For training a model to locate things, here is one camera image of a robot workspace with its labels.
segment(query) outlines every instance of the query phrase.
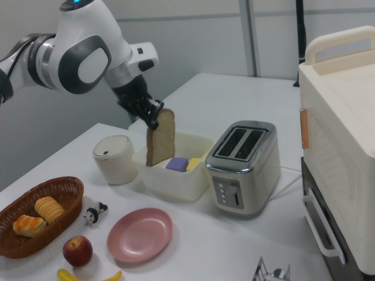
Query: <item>panda figurine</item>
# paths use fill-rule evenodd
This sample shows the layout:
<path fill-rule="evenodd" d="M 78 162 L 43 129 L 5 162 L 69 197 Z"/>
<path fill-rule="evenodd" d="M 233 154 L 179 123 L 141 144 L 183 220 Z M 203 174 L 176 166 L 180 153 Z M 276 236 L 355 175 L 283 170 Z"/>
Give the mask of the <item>panda figurine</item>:
<path fill-rule="evenodd" d="M 86 210 L 86 215 L 83 217 L 86 219 L 88 225 L 95 224 L 98 221 L 99 213 L 108 209 L 107 205 L 102 202 L 93 202 L 93 204 Z"/>

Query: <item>white plastic bin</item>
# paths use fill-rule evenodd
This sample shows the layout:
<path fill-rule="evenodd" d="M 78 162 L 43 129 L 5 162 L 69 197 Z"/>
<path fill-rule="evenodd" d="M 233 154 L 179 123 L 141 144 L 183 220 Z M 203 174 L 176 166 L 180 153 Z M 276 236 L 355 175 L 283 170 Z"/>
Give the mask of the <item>white plastic bin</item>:
<path fill-rule="evenodd" d="M 196 201 L 209 186 L 204 160 L 215 141 L 202 136 L 175 133 L 175 157 L 201 158 L 201 161 L 188 172 L 166 169 L 170 159 L 152 167 L 146 166 L 147 146 L 136 152 L 132 160 L 147 188 L 173 200 Z"/>

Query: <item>orange latch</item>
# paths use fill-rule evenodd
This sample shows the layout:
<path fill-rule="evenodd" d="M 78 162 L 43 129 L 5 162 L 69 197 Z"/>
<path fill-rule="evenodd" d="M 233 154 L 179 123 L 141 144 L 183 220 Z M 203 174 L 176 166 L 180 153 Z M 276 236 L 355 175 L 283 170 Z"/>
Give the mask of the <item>orange latch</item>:
<path fill-rule="evenodd" d="M 309 134 L 307 130 L 307 110 L 302 108 L 299 110 L 299 118 L 301 119 L 301 136 L 302 148 L 309 148 Z"/>

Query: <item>yellow sponge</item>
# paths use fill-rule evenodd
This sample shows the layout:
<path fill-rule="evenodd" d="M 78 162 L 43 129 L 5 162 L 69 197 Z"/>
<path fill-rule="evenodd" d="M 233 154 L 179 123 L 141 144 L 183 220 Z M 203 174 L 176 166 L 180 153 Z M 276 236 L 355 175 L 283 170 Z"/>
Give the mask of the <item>yellow sponge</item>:
<path fill-rule="evenodd" d="M 191 158 L 187 168 L 186 168 L 186 171 L 190 171 L 190 170 L 193 170 L 193 168 L 195 167 L 195 165 L 197 165 L 200 161 L 200 158 Z"/>

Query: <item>pink plate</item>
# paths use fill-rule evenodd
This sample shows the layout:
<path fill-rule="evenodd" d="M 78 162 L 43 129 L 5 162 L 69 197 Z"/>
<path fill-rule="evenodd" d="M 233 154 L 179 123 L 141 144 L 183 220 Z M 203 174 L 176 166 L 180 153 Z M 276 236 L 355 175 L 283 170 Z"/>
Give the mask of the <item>pink plate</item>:
<path fill-rule="evenodd" d="M 122 217 L 112 227 L 107 247 L 122 262 L 143 262 L 160 253 L 171 240 L 170 216 L 157 208 L 144 208 Z"/>

